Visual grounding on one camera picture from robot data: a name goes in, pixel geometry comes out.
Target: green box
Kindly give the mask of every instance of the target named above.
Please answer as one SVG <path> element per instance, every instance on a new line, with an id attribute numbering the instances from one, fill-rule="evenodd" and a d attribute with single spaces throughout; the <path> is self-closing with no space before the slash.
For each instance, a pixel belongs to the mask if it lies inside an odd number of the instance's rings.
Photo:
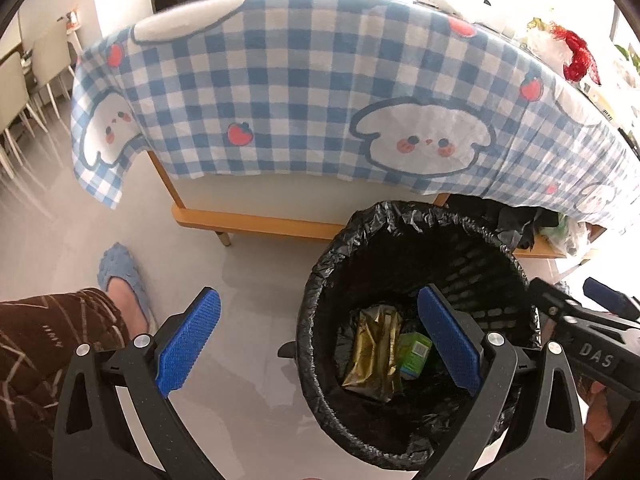
<path id="1" fill-rule="evenodd" d="M 417 379 L 420 376 L 432 346 L 431 339 L 419 332 L 400 335 L 396 363 L 403 379 Z"/>

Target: chair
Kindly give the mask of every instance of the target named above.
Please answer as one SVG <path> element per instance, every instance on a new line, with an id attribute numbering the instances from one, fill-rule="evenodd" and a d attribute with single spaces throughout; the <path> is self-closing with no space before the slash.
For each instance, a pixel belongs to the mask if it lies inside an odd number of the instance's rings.
<path id="1" fill-rule="evenodd" d="M 66 23 L 65 20 L 56 22 L 47 32 L 40 36 L 33 43 L 33 54 L 31 56 L 31 63 L 33 67 L 33 75 L 38 82 L 33 96 L 40 96 L 40 91 L 46 87 L 51 99 L 51 105 L 56 113 L 56 116 L 60 122 L 64 125 L 65 130 L 68 131 L 66 124 L 60 117 L 58 106 L 56 105 L 56 99 L 51 90 L 51 81 L 55 78 L 58 80 L 60 88 L 65 98 L 69 99 L 69 94 L 66 90 L 60 73 L 63 70 L 69 70 L 71 75 L 74 75 L 74 71 L 71 68 L 71 56 L 69 54 L 68 46 L 66 45 Z"/>
<path id="2" fill-rule="evenodd" d="M 31 173 L 31 170 L 28 166 L 24 153 L 18 146 L 18 143 L 15 142 L 14 137 L 9 130 L 9 126 L 13 122 L 16 117 L 20 117 L 20 120 L 25 125 L 29 133 L 35 139 L 36 135 L 29 123 L 27 116 L 24 113 L 24 109 L 27 108 L 29 113 L 33 116 L 38 125 L 44 130 L 49 137 L 49 131 L 46 129 L 45 125 L 42 123 L 38 115 L 33 111 L 33 108 L 29 104 L 29 93 L 27 92 L 27 85 L 24 82 L 24 75 L 22 74 L 22 65 L 20 63 L 20 54 L 14 52 L 8 59 L 0 65 L 0 132 L 4 132 L 4 136 L 6 138 L 6 142 L 9 145 L 9 148 L 14 153 L 18 164 L 24 169 L 25 173 L 27 173 L 33 181 L 38 184 L 38 186 L 44 189 L 42 183 Z M 49 141 L 52 144 L 52 147 L 57 154 L 57 150 L 55 149 L 55 145 L 53 145 L 53 140 L 49 137 Z M 21 183 L 18 179 L 16 179 L 14 168 L 12 167 L 11 161 L 6 156 L 4 149 L 0 148 L 0 164 L 4 168 L 6 174 L 10 179 L 14 180 L 18 185 L 18 188 L 22 190 Z"/>

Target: black trash can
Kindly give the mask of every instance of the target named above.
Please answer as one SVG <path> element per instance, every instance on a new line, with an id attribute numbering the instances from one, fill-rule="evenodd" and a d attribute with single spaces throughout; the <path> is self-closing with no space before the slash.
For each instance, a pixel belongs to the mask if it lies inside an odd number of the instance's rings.
<path id="1" fill-rule="evenodd" d="M 437 352 L 417 380 L 386 404 L 340 385 L 360 310 L 391 304 L 402 332 L 423 332 L 417 293 L 434 283 L 449 303 L 485 331 L 539 348 L 537 311 L 527 279 L 497 236 L 473 220 L 417 202 L 381 202 L 353 215 L 313 268 L 296 332 L 302 392 L 322 429 L 343 449 L 386 469 L 418 470 L 470 396 L 457 388 Z M 514 387 L 494 430 L 508 426 Z"/>

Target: blue and white checkered tablecloth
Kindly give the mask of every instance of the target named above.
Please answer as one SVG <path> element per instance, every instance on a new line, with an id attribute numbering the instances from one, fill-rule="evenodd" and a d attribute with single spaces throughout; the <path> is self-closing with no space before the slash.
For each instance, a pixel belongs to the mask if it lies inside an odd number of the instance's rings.
<path id="1" fill-rule="evenodd" d="M 397 0 L 204 0 L 86 50 L 73 160 L 110 207 L 171 176 L 306 173 L 537 205 L 622 230 L 640 162 L 579 92 L 483 28 Z"/>

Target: slipper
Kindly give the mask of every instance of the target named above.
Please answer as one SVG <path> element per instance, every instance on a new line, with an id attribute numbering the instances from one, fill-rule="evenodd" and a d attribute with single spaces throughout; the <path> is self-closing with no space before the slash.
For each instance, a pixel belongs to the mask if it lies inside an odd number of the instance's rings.
<path id="1" fill-rule="evenodd" d="M 119 242 L 114 243 L 111 249 L 104 251 L 98 268 L 98 285 L 103 291 L 107 291 L 107 285 L 111 278 L 120 278 L 127 282 L 133 291 L 142 314 L 148 322 L 148 332 L 155 334 L 158 331 L 156 318 L 151 312 L 149 298 L 146 295 L 145 285 L 142 283 L 140 273 L 129 250 Z"/>

